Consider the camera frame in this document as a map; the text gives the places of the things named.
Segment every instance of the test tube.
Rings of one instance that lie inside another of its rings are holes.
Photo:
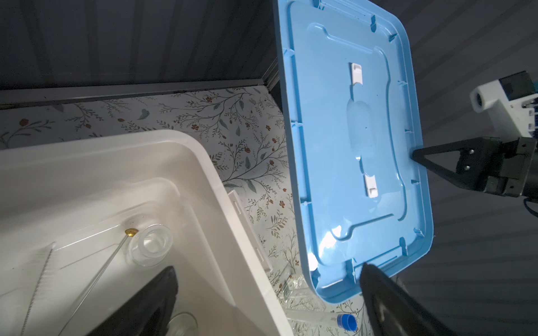
[[[338,327],[353,332],[357,330],[357,319],[351,314],[298,309],[284,309],[284,313],[289,320]]]

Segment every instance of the white plastic bracket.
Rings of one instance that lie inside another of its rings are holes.
[[[378,196],[376,176],[368,176],[364,174],[364,183],[366,184],[366,193],[369,198],[376,198]]]
[[[356,63],[351,64],[351,81],[352,85],[355,85],[355,83],[363,83],[363,67]]]

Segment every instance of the floral pattern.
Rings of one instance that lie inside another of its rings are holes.
[[[284,118],[263,86],[184,92],[6,110],[0,148],[16,148],[167,128],[190,134],[207,150],[224,186],[235,189],[273,264],[278,292],[284,269],[301,274]],[[356,333],[297,324],[297,335],[371,335],[357,296],[328,306],[301,299],[288,308],[347,312]]]

